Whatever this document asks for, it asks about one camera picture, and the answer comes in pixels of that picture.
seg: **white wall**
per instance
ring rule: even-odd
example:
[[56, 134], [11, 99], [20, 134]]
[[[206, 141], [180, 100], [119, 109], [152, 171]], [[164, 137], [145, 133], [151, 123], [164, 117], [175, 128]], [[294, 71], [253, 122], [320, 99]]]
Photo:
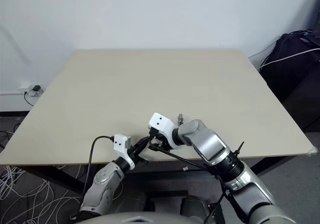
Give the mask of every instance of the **white wall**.
[[[250, 56], [282, 33], [310, 27], [315, 3], [0, 0], [0, 93], [47, 86], [78, 48], [239, 48]], [[23, 96], [0, 96], [0, 111], [27, 109]]]

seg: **wall baseboard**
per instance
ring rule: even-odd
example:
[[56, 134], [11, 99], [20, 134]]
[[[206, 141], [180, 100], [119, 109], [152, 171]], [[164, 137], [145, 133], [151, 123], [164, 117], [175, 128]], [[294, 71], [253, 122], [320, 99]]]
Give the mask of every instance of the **wall baseboard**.
[[0, 117], [27, 116], [29, 111], [0, 111]]

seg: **gray carpet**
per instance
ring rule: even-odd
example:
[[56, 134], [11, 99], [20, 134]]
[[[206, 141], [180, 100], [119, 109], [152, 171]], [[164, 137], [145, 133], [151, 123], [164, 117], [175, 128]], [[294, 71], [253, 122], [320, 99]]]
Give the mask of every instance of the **gray carpet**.
[[[0, 117], [0, 130], [13, 131], [13, 127], [16, 123], [23, 120], [20, 117]], [[317, 147], [320, 148], [320, 133], [307, 133], [307, 137]], [[6, 140], [1, 142], [2, 145], [6, 144]], [[249, 165], [255, 163], [257, 159], [245, 159]], [[175, 162], [156, 162], [150, 163], [147, 166], [139, 165], [135, 172], [149, 172], [159, 170], [177, 170], [184, 167], [185, 164], [179, 161]], [[79, 166], [66, 166], [63, 171], [75, 176]], [[80, 171], [80, 175], [85, 172], [83, 166]], [[320, 221], [320, 192], [318, 190], [320, 183], [320, 155], [312, 156], [298, 156], [293, 160], [285, 163], [277, 169], [265, 174], [262, 180], [273, 193], [277, 203], [283, 208], [283, 210], [289, 214], [298, 223], [310, 223], [318, 224]], [[31, 189], [37, 187], [42, 183], [42, 180], [32, 174], [26, 173], [21, 176], [14, 185], [14, 189], [24, 194]], [[66, 189], [51, 184], [54, 191], [55, 198], [61, 197]], [[221, 188], [219, 183], [213, 178], [209, 177], [193, 177], [187, 180], [185, 179], [166, 179], [166, 180], [153, 180], [147, 182], [138, 181], [125, 181], [123, 192], [119, 199], [114, 201], [113, 208], [115, 208], [123, 198], [133, 191], [164, 191], [164, 190], [181, 190], [187, 189], [189, 194], [197, 195], [202, 199], [209, 202], [215, 202], [220, 194]], [[43, 191], [37, 197], [37, 203], [40, 203], [46, 195], [46, 191]], [[52, 195], [49, 194], [48, 200], [51, 200]], [[69, 192], [67, 196], [79, 196], [76, 193]], [[11, 192], [7, 199], [0, 201], [0, 214], [3, 217], [4, 212], [15, 201], [18, 196]], [[179, 213], [180, 202], [182, 197], [174, 198], [155, 198], [156, 211], [158, 212], [171, 212]], [[44, 202], [38, 208], [35, 213], [38, 214], [43, 205], [48, 203]], [[222, 209], [225, 216], [226, 223], [237, 224], [242, 223], [236, 216], [231, 205], [228, 201], [222, 201]], [[15, 203], [15, 205], [6, 213], [3, 223], [8, 222], [10, 219], [19, 215], [20, 213], [31, 208], [33, 206], [33, 198], [22, 198]], [[58, 213], [58, 223], [67, 223], [71, 214], [75, 213], [78, 208], [78, 204], [74, 200], [67, 202]], [[45, 223], [49, 213], [48, 211], [40, 217], [39, 222]], [[27, 218], [30, 218], [32, 211], [28, 214], [24, 213], [19, 218], [15, 219], [16, 223], [23, 223]], [[56, 223], [56, 212], [52, 215], [47, 223]]]

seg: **table leg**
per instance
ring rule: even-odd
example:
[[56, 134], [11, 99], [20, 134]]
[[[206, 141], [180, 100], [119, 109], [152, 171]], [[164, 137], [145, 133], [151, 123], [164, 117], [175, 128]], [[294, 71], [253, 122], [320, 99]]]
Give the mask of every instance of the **table leg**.
[[257, 176], [262, 176], [293, 158], [294, 156], [266, 157], [266, 158], [263, 158], [258, 163], [256, 163], [255, 165], [253, 165], [251, 167], [251, 170]]
[[82, 193], [84, 183], [74, 177], [64, 173], [62, 170], [54, 166], [18, 166], [19, 168], [36, 175], [42, 179], [48, 180], [54, 184], [72, 190], [77, 193]]

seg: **beige tabletop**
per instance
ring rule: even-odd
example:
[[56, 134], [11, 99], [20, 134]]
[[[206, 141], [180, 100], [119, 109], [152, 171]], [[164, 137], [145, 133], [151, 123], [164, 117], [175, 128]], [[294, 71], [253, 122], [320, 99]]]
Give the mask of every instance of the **beige tabletop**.
[[[263, 78], [238, 50], [79, 50], [32, 108], [0, 155], [0, 164], [87, 163], [92, 141], [148, 134], [154, 112], [201, 119], [240, 157], [316, 152]], [[199, 156], [192, 147], [173, 153]], [[148, 160], [170, 160], [145, 150]], [[99, 140], [93, 162], [116, 158]]]

